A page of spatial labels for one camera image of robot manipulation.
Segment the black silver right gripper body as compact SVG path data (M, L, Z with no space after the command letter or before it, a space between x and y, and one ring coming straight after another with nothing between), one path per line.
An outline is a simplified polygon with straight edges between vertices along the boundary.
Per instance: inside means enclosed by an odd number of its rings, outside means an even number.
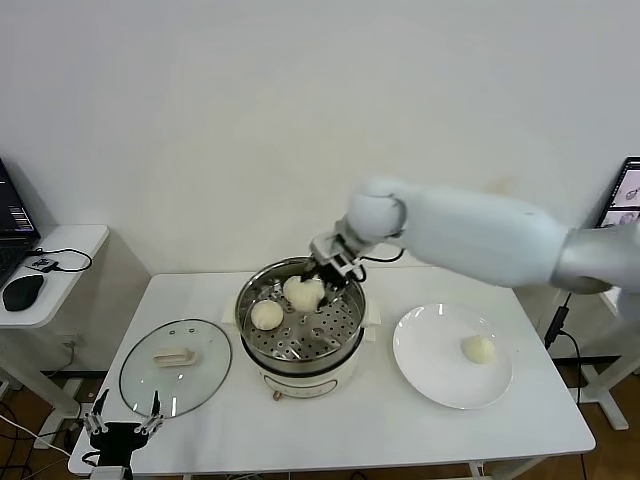
M310 257L321 264L322 280L335 282L344 279L350 283L363 283L367 273L361 259L344 238L337 233L324 233L314 237L310 243Z

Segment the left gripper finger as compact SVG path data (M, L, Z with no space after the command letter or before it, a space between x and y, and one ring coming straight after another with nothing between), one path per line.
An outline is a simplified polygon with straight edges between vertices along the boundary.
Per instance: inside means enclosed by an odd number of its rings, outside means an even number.
M164 415L161 412L161 402L159 392L154 391L152 408L150 415L135 429L134 432L141 435L153 435L164 421Z
M108 427L102 418L103 407L109 393L105 389L100 397L94 402L91 410L84 416L84 427L88 433L107 433Z

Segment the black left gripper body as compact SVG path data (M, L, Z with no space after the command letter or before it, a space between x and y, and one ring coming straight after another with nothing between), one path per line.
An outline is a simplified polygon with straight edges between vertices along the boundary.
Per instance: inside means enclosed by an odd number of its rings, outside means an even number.
M133 422L107 422L105 426L106 431L90 434L90 445L99 452L97 465L130 468L133 453L146 446L149 432Z

